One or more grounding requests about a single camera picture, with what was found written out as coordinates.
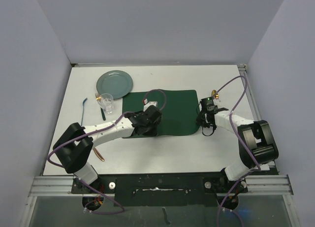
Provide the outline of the dark green placemat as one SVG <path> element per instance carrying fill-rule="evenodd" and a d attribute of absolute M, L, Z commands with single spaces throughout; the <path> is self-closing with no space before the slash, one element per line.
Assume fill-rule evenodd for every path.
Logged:
<path fill-rule="evenodd" d="M 199 130 L 196 123 L 199 101 L 195 90 L 129 93 L 123 97 L 122 111 L 142 110 L 145 98 L 156 101 L 157 107 L 162 109 L 161 122 L 157 126 L 158 136 L 187 136 Z"/>

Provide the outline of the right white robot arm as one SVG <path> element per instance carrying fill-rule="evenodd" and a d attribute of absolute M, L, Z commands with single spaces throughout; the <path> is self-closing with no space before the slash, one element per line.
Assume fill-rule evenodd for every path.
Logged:
<path fill-rule="evenodd" d="M 225 176 L 219 179 L 219 186 L 225 192 L 232 191 L 237 186 L 238 179 L 254 170 L 261 170 L 261 165 L 279 157 L 269 123 L 265 120 L 245 119 L 215 105 L 210 109 L 202 109 L 197 115 L 196 123 L 203 128 L 212 128 L 213 131 L 218 127 L 224 128 L 238 139 L 236 160 L 223 169 Z"/>

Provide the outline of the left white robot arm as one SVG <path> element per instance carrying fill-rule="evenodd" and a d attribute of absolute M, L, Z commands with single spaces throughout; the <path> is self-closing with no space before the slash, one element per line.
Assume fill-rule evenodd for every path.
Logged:
<path fill-rule="evenodd" d="M 100 187 L 98 173 L 88 163 L 91 150 L 103 143 L 136 135 L 156 136 L 157 126 L 161 122 L 162 112 L 150 105 L 144 111 L 125 112 L 118 119 L 94 126 L 71 124 L 61 135 L 48 156 L 55 154 L 59 167 L 66 173 L 74 174 L 83 181 L 83 188 L 95 193 Z"/>

